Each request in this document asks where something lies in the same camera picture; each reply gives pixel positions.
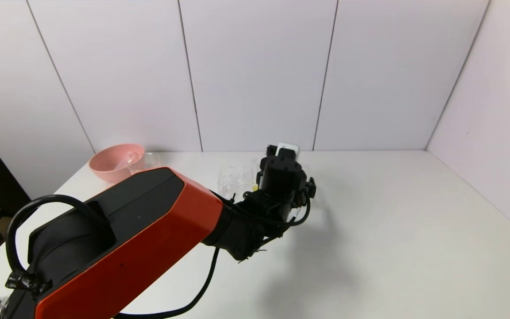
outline pink bowl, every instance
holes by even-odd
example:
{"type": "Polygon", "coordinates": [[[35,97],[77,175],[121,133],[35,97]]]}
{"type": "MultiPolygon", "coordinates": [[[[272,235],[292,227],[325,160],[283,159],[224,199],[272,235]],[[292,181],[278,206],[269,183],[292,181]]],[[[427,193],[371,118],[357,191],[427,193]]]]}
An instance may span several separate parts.
{"type": "Polygon", "coordinates": [[[139,144],[115,145],[92,156],[89,160],[89,168],[100,179],[108,183],[119,183],[131,176],[127,165],[116,169],[120,162],[127,160],[129,153],[135,153],[138,161],[143,157],[145,149],[139,144]]]}

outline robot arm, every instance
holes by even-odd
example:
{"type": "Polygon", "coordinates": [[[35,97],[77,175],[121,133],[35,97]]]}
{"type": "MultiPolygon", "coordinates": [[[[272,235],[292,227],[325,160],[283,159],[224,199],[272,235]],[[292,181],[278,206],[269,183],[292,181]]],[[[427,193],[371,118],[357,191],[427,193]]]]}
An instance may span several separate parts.
{"type": "Polygon", "coordinates": [[[304,222],[316,185],[296,151],[269,146],[257,175],[259,189],[237,204],[167,167],[140,172],[86,202],[64,195],[34,200],[13,218],[7,253],[14,289],[6,319],[160,319],[189,310],[206,291],[219,249],[236,260],[304,222]],[[30,234],[25,270],[16,228],[46,202],[74,208],[30,234]],[[287,221],[292,208],[304,217],[287,221]],[[215,246],[210,275],[190,305],[150,315],[119,313],[196,244],[215,246]]]}

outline white wall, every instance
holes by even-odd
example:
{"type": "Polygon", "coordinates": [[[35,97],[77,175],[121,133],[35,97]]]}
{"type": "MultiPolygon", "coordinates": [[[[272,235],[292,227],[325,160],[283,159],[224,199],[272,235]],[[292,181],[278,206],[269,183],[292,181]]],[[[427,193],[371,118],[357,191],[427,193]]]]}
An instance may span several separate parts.
{"type": "Polygon", "coordinates": [[[312,149],[336,0],[183,0],[204,151],[312,149]]]}
{"type": "Polygon", "coordinates": [[[91,155],[27,3],[0,0],[0,157],[35,198],[91,155]]]}
{"type": "Polygon", "coordinates": [[[428,151],[510,219],[510,0],[492,0],[428,151]]]}
{"type": "Polygon", "coordinates": [[[200,151],[178,0],[30,0],[96,151],[200,151]]]}
{"type": "Polygon", "coordinates": [[[486,4],[341,0],[314,149],[424,149],[486,4]]]}

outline black power cord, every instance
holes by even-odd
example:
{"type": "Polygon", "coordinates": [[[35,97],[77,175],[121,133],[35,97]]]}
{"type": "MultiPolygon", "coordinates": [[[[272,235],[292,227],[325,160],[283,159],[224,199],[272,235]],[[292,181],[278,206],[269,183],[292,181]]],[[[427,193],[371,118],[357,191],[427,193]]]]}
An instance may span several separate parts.
{"type": "Polygon", "coordinates": [[[194,307],[198,303],[198,301],[200,301],[200,298],[202,298],[202,296],[208,289],[208,286],[210,285],[210,281],[212,280],[212,276],[214,275],[214,270],[216,268],[216,261],[218,261],[218,253],[219,248],[216,247],[216,249],[214,250],[214,256],[212,257],[212,264],[210,265],[208,277],[206,278],[204,285],[200,289],[200,292],[198,292],[198,295],[196,295],[196,297],[194,297],[194,299],[192,299],[192,301],[188,305],[171,311],[159,313],[147,313],[143,315],[130,315],[128,313],[118,313],[117,315],[113,316],[113,319],[164,319],[175,317],[176,315],[182,315],[186,311],[192,309],[192,307],[194,307]]]}
{"type": "Polygon", "coordinates": [[[12,269],[12,274],[9,277],[6,287],[13,289],[26,289],[29,290],[34,296],[40,293],[40,287],[42,283],[37,282],[31,274],[28,274],[17,255],[17,247],[15,238],[17,234],[17,228],[29,218],[35,210],[42,204],[48,204],[49,202],[63,202],[69,204],[77,210],[77,212],[86,216],[89,220],[93,220],[100,226],[109,227],[107,220],[101,218],[96,212],[94,212],[89,206],[80,200],[67,195],[47,195],[29,202],[23,206],[13,217],[8,227],[8,238],[5,244],[5,250],[7,252],[9,266],[12,269]]]}

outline white tabletop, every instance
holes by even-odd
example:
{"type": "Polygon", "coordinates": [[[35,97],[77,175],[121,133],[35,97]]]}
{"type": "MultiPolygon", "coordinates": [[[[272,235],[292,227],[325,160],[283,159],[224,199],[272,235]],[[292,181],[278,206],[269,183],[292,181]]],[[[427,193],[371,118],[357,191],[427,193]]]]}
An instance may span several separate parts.
{"type": "MultiPolygon", "coordinates": [[[[263,153],[162,153],[162,161],[216,190],[222,165],[263,153]]],[[[180,318],[510,319],[510,222],[426,152],[306,152],[317,183],[305,224],[237,264],[222,251],[198,305],[180,318]]],[[[87,200],[109,184],[84,166],[57,194],[87,200]]],[[[48,204],[28,234],[69,207],[48,204]]],[[[127,306],[167,311],[196,295],[213,248],[198,245],[127,306]]],[[[0,248],[0,296],[10,269],[0,248]]]]}

